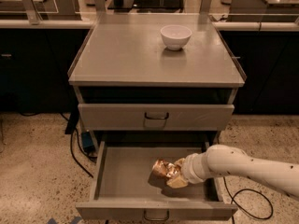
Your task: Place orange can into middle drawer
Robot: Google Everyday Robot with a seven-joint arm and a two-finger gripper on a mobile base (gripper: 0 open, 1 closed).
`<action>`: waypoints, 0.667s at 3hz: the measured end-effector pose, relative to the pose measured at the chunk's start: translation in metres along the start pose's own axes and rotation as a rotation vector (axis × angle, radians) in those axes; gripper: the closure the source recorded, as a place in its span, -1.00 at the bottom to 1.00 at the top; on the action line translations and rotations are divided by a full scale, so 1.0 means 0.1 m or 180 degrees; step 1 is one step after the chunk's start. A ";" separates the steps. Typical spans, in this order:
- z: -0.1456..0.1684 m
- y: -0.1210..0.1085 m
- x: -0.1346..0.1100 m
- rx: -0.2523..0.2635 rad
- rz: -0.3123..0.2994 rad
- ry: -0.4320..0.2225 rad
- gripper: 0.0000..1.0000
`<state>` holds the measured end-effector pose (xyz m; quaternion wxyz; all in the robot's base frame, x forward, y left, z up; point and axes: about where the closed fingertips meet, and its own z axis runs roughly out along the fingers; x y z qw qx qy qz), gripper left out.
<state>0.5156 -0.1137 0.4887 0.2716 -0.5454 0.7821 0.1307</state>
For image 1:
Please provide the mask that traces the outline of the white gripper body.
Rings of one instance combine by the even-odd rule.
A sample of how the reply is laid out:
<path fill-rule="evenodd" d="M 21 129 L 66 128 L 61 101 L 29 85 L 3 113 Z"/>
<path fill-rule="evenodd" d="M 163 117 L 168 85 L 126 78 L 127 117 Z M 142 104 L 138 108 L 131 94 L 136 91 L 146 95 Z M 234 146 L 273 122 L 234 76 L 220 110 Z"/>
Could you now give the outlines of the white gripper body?
<path fill-rule="evenodd" d="M 183 177 L 192 184 L 204 182 L 206 180 L 205 171 L 206 160 L 203 153 L 193 153 L 185 158 L 181 172 Z"/>

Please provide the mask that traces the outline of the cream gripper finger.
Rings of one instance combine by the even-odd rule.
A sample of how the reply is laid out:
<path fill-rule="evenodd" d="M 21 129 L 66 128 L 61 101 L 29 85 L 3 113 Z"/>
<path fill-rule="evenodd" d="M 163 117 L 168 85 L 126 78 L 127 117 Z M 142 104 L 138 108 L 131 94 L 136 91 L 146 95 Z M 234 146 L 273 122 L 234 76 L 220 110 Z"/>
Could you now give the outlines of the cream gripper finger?
<path fill-rule="evenodd" d="M 188 181 L 182 174 L 175 174 L 168 178 L 166 184 L 172 189 L 180 189 L 188 186 Z"/>
<path fill-rule="evenodd" d="M 184 158 L 180 158 L 180 159 L 178 159 L 178 160 L 175 161 L 175 165 L 177 167 L 181 168 L 184 162 L 185 162 L 185 159 Z"/>

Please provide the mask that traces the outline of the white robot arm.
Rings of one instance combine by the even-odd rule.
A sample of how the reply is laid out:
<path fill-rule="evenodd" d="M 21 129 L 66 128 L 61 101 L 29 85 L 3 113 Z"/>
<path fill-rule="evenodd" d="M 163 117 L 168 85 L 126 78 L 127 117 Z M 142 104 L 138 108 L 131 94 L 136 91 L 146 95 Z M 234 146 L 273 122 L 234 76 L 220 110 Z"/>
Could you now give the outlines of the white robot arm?
<path fill-rule="evenodd" d="M 168 181 L 172 189 L 205 182 L 209 178 L 242 176 L 299 200 L 299 165 L 253 158 L 244 150 L 214 145 L 177 161 L 179 170 Z"/>

